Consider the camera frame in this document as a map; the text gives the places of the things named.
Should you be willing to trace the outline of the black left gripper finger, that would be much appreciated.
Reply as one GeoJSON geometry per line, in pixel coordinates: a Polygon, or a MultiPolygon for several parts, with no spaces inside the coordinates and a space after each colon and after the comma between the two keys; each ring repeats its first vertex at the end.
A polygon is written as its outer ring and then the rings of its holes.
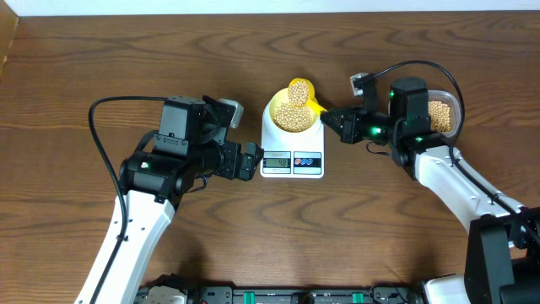
{"type": "Polygon", "coordinates": [[[253,163],[260,163],[264,156],[264,150],[256,143],[246,142],[245,155],[250,156],[253,163]]]}
{"type": "Polygon", "coordinates": [[[257,162],[254,158],[243,158],[240,163],[238,178],[242,181],[250,181],[257,169],[257,162]]]}

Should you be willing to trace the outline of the yellow plastic measuring scoop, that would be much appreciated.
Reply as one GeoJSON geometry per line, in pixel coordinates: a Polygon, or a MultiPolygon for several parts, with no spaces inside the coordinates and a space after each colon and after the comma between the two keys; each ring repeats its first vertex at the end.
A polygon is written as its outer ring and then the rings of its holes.
{"type": "Polygon", "coordinates": [[[316,115],[321,115],[326,109],[316,102],[315,88],[308,79],[296,78],[289,83],[289,102],[293,106],[307,106],[316,115]]]}

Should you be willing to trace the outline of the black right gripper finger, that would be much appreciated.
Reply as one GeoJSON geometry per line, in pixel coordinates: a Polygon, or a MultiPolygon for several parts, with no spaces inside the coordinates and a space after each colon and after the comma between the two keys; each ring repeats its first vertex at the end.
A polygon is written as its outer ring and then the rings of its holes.
{"type": "Polygon", "coordinates": [[[323,111],[320,119],[326,125],[342,125],[349,113],[349,108],[332,108],[328,111],[323,111]]]}
{"type": "Polygon", "coordinates": [[[328,123],[327,126],[339,136],[342,143],[351,144],[353,142],[351,122],[344,122],[342,124],[328,123]]]}

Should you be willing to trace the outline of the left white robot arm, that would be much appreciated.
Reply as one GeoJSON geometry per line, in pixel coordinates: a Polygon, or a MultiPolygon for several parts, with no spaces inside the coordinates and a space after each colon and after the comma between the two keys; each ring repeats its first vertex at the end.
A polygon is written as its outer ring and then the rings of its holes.
{"type": "Polygon", "coordinates": [[[154,249],[180,205],[197,191],[194,182],[211,176],[250,181],[262,161],[257,144],[227,139],[243,113],[235,100],[185,96],[160,97],[159,129],[145,133],[132,155],[114,170],[95,128],[89,108],[89,129],[111,175],[117,197],[105,239],[78,303],[132,303],[154,249]]]}

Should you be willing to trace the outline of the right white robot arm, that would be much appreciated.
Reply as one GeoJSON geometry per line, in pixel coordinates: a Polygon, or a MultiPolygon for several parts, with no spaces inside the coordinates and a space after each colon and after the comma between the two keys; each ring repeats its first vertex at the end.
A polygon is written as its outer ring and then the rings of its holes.
{"type": "Polygon", "coordinates": [[[389,112],[377,109],[372,74],[351,80],[362,106],[330,109],[321,121],[341,141],[387,145],[393,161],[432,191],[468,234],[465,271],[426,280],[399,297],[401,303],[537,303],[539,210],[498,191],[431,127],[429,91],[420,78],[391,83],[389,112]]]}

